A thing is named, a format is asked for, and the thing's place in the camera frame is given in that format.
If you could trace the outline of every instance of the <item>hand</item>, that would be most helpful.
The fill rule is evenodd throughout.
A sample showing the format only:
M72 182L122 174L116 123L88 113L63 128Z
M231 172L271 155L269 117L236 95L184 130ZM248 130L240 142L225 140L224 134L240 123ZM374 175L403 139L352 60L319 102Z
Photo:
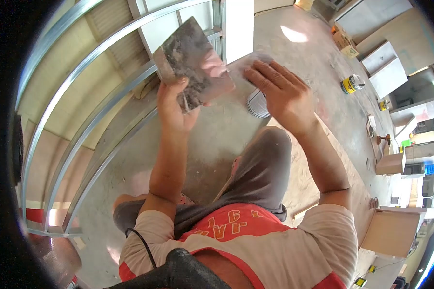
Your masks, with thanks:
M161 82L158 91L158 114L162 131L188 134L196 123L199 107L184 114L177 102L177 95L188 85L188 78L182 77L176 83L166 85Z
M294 136L317 124L310 88L288 69L256 60L244 76L265 94L268 112Z

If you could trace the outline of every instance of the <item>cardboard box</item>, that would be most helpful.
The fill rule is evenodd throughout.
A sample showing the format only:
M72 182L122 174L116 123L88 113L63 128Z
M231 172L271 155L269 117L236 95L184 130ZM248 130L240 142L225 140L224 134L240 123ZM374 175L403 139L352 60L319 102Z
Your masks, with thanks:
M333 40L336 43L337 48L339 48L339 50L349 58L352 59L359 55L353 41L341 32L338 31L333 34Z
M345 37L352 39L352 37L350 37L350 35L347 34L344 28L337 22L334 23L333 27L331 27L331 34L335 35L336 32L342 33Z

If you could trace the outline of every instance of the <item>yellow label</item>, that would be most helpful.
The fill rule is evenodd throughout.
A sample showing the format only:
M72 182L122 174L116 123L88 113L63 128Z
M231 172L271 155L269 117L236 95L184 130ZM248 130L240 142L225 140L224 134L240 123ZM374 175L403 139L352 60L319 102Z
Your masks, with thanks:
M356 91L356 89L352 86L352 83L350 83L350 79L346 78L342 81L342 84L344 84L344 87L347 90L347 93L351 94L354 91Z

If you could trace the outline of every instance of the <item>person's right hand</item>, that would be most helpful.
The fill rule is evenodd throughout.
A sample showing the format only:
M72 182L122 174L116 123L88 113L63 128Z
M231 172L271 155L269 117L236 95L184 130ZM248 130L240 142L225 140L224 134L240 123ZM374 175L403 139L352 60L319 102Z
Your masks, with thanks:
M294 136L317 124L310 88L288 69L275 61L268 65L256 60L244 76L265 94L268 112Z

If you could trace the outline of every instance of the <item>paint bucket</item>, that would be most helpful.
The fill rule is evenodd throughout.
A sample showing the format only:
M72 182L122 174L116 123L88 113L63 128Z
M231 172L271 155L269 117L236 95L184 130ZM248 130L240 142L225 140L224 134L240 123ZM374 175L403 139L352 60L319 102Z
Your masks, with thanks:
M389 109L389 107L387 106L387 104L388 104L387 100L381 101L380 102L380 110L381 111L385 111L385 110Z
M256 118L266 118L270 115L267 109L265 95L259 89L254 90L254 92L248 97L246 105L249 113Z
M345 94L351 94L356 90L360 90L365 87L365 84L357 74L353 74L348 78L341 81L341 88Z

